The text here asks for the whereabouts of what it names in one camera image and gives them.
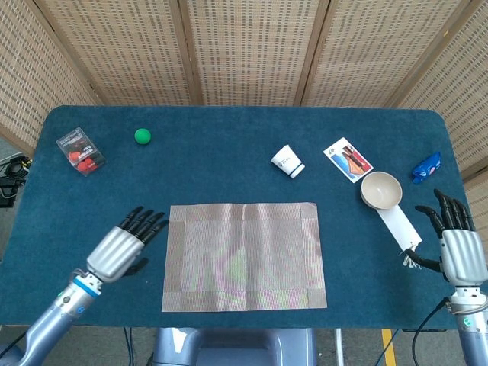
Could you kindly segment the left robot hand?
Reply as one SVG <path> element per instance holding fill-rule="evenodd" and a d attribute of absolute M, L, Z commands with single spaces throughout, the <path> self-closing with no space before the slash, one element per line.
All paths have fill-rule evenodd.
<path fill-rule="evenodd" d="M 88 272 L 104 283 L 137 273 L 147 260 L 136 259 L 168 224 L 163 212 L 145 210 L 142 206 L 134 208 L 88 256 Z"/>

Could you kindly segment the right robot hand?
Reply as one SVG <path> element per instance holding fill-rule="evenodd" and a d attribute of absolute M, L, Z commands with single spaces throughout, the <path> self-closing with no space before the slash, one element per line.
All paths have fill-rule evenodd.
<path fill-rule="evenodd" d="M 469 209 L 458 199 L 434 190 L 440 211 L 425 205 L 415 209 L 425 214 L 435 231 L 439 260 L 423 258 L 413 249 L 404 253 L 413 263 L 443 274 L 454 287 L 479 287 L 487 282 L 487 263 L 480 234 Z"/>

